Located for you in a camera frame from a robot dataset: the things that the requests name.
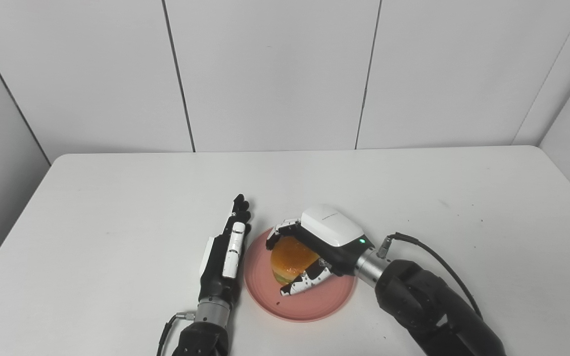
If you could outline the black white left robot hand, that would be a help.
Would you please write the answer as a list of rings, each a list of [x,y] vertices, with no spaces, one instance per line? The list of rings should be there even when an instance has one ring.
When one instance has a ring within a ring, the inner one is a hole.
[[[251,232],[249,201],[244,194],[233,200],[231,215],[222,234],[213,239],[208,261],[200,277],[198,300],[218,298],[233,306],[239,298],[239,264],[244,257],[246,237]]]

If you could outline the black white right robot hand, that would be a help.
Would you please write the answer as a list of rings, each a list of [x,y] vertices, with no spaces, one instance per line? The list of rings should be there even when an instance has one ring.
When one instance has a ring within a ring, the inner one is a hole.
[[[285,282],[283,297],[307,291],[331,276],[355,276],[358,261],[374,245],[362,228],[329,205],[307,208],[301,217],[276,225],[266,248],[279,263],[272,264],[276,280]]]

